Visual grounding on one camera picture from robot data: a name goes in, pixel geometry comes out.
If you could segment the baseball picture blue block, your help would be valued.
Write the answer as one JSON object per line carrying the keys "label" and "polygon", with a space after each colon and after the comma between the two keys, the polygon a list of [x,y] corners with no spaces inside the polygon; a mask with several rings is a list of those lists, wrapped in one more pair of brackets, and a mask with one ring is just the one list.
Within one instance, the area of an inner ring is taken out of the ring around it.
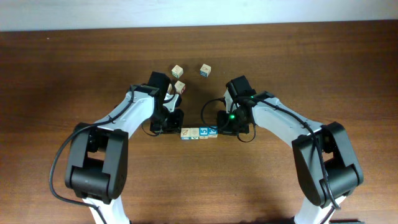
{"label": "baseball picture blue block", "polygon": [[217,128],[217,126],[210,126],[208,128],[208,137],[209,138],[217,138],[218,137],[218,128]]}

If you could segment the leaf picture wooden block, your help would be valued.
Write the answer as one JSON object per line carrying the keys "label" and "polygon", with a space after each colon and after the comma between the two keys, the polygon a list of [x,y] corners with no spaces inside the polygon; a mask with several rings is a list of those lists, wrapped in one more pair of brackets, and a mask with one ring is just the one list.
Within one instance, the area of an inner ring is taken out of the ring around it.
{"label": "leaf picture wooden block", "polygon": [[191,138],[190,128],[182,128],[180,132],[180,138],[182,140],[189,140]]}

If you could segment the number six wooden block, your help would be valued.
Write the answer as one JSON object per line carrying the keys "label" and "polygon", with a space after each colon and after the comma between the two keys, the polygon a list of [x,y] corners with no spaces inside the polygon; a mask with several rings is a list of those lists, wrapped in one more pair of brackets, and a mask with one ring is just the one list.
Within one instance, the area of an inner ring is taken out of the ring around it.
{"label": "number six wooden block", "polygon": [[200,138],[200,129],[190,128],[190,139],[199,139],[199,138]]}

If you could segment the blue number five block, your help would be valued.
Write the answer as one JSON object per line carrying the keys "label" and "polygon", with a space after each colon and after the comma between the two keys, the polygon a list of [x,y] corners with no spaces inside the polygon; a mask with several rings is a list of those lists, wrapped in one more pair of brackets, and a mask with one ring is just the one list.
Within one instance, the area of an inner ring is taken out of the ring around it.
{"label": "blue number five block", "polygon": [[200,127],[199,128],[199,138],[200,139],[208,139],[209,138],[208,128],[207,127]]}

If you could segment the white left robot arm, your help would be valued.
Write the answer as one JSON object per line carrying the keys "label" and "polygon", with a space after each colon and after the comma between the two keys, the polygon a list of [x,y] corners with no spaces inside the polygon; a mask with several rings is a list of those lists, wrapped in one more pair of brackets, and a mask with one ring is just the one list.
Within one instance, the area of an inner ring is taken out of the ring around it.
{"label": "white left robot arm", "polygon": [[167,87],[133,85],[122,102],[93,124],[80,123],[70,144],[65,185],[90,208],[96,223],[129,223],[121,194],[127,179],[128,142],[146,120],[154,135],[177,132],[182,111]]}

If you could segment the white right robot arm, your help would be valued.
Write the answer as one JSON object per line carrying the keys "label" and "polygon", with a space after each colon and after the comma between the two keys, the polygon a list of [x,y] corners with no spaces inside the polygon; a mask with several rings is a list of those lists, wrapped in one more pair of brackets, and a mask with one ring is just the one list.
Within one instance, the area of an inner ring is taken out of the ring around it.
{"label": "white right robot arm", "polygon": [[337,122],[312,121],[283,105],[270,93],[224,94],[228,121],[252,123],[275,134],[293,150],[305,196],[293,223],[330,223],[341,202],[364,181],[348,133]]}

